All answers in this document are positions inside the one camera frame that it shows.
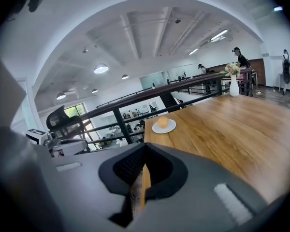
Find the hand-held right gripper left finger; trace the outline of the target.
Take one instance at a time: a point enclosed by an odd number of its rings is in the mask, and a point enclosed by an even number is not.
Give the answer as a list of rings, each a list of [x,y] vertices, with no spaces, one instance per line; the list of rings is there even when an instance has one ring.
[[[52,158],[57,205],[52,232],[130,232],[130,188],[145,164],[145,144]]]

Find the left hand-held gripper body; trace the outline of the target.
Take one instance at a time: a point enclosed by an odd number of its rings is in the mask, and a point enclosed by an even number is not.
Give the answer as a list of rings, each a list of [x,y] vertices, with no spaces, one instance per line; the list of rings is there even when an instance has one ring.
[[[54,132],[30,129],[26,131],[26,137],[33,144],[46,147],[51,157],[72,156],[87,148],[87,141],[84,139],[60,139]]]

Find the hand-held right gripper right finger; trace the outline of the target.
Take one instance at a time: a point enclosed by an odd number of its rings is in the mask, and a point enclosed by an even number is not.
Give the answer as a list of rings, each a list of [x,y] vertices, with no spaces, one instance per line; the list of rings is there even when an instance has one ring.
[[[145,160],[151,186],[137,232],[252,231],[267,206],[251,185],[208,158],[148,143]]]

